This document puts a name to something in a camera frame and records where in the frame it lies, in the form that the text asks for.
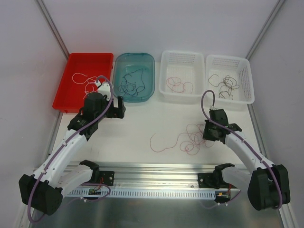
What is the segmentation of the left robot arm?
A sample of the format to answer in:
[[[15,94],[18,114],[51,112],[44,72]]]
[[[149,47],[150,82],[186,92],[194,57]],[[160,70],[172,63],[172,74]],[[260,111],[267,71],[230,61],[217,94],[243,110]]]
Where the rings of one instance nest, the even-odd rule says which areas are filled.
[[[70,121],[61,144],[34,171],[24,174],[19,180],[21,199],[27,210],[36,209],[45,215],[54,214],[63,198],[83,183],[95,185],[100,182],[99,165],[84,160],[77,168],[64,175],[67,165],[75,154],[98,130],[104,118],[124,118],[125,106],[122,96],[117,97],[118,106],[113,104],[113,97],[101,93],[90,93],[84,106]]]

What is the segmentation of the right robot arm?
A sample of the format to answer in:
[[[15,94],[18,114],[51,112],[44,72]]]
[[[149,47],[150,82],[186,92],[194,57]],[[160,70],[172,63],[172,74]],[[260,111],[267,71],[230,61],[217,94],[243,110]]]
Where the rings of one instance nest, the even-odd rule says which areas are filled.
[[[228,122],[223,109],[209,110],[203,138],[222,142],[239,157],[249,171],[249,174],[245,174],[230,163],[219,165],[213,175],[216,186],[223,188],[232,184],[246,191],[251,205],[256,210],[279,209],[290,202],[287,168],[282,164],[274,164],[256,152],[246,141],[241,128]]]

